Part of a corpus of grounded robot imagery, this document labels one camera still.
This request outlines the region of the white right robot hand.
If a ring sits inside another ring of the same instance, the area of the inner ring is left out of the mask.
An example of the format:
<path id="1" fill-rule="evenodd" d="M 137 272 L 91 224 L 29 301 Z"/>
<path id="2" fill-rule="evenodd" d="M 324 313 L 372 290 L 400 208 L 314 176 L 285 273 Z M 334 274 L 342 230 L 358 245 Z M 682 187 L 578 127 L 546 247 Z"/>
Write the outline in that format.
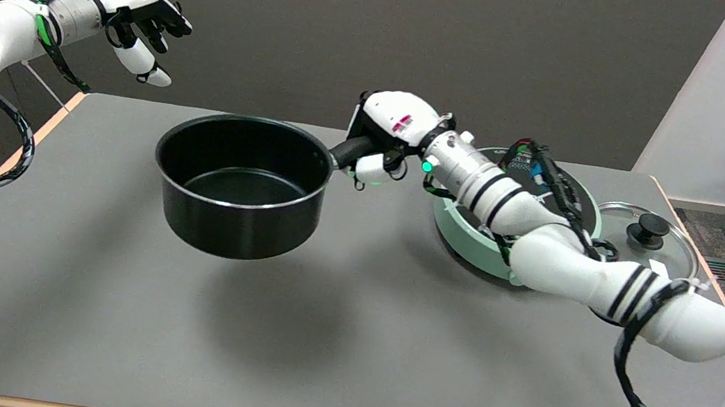
<path id="1" fill-rule="evenodd" d="M 361 191 L 368 185 L 402 180 L 408 172 L 407 158 L 423 157 L 436 137 L 455 129 L 453 114 L 439 114 L 415 93 L 364 91 L 346 140 L 330 153 L 337 168 Z"/>

